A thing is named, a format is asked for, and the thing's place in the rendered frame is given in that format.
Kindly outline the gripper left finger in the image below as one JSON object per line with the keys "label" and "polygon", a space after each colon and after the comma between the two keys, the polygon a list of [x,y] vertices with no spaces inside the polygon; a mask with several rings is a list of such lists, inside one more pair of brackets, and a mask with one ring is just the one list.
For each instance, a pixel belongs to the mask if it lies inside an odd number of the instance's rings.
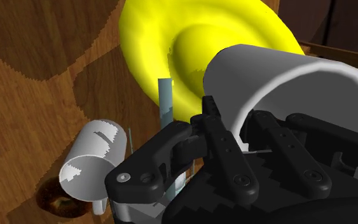
{"label": "gripper left finger", "polygon": [[198,158],[212,166],[232,201],[257,200],[259,183],[211,95],[202,98],[201,114],[169,123],[114,168],[104,181],[107,196],[121,204],[156,202]]}

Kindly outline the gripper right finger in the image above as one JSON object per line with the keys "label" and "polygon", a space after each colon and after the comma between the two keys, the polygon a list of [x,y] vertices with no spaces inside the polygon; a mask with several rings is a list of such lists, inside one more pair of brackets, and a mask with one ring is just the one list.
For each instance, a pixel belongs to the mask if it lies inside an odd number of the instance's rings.
{"label": "gripper right finger", "polygon": [[250,115],[250,145],[269,148],[255,168],[260,199],[358,197],[358,133],[295,113]]}

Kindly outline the large white cup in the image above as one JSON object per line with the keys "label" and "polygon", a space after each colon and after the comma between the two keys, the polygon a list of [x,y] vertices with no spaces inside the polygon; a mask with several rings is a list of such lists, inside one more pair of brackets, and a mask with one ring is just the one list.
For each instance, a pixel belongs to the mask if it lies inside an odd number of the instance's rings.
{"label": "large white cup", "polygon": [[203,89],[242,151],[249,145],[240,129],[252,109],[281,120],[303,113],[358,132],[358,69],[342,62],[235,45],[209,62]]}

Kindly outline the small white mug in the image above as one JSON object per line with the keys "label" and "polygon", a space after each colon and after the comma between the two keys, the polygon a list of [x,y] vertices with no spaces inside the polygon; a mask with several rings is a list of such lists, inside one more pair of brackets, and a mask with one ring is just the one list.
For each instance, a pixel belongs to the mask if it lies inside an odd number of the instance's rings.
{"label": "small white mug", "polygon": [[111,120],[92,120],[77,135],[59,172],[59,183],[71,197],[91,202],[93,214],[106,211],[105,177],[125,159],[127,135]]}

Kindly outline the grey-blue flat bar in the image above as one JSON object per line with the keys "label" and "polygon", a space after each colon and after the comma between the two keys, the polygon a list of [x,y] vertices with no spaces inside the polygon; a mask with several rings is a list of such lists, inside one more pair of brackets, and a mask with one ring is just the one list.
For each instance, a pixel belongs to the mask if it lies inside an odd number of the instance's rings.
{"label": "grey-blue flat bar", "polygon": [[173,97],[172,97],[172,79],[158,79],[158,100],[160,109],[160,127],[163,129],[173,118]]}

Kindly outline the brown donut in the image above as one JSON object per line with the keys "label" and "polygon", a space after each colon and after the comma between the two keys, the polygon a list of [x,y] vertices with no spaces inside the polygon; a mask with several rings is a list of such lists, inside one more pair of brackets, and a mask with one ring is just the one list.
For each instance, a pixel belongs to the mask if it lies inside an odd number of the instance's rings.
{"label": "brown donut", "polygon": [[37,205],[62,218],[77,218],[92,210],[91,202],[84,202],[68,195],[61,187],[59,178],[45,181],[36,193]]}

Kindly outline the yellow bowl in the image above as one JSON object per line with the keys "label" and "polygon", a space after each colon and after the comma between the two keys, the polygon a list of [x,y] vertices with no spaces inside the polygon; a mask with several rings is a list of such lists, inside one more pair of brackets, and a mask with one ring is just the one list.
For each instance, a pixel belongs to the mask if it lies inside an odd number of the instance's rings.
{"label": "yellow bowl", "polygon": [[173,81],[173,114],[201,112],[207,64],[222,49],[246,44],[302,54],[278,15],[261,0],[126,0],[120,46],[144,93],[158,102],[158,79]]}

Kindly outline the dark wooden cabinet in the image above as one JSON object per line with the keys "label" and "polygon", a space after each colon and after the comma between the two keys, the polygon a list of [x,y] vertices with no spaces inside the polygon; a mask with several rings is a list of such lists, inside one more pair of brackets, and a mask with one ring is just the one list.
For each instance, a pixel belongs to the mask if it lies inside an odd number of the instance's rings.
{"label": "dark wooden cabinet", "polygon": [[358,52],[358,0],[280,0],[279,17],[301,41]]}

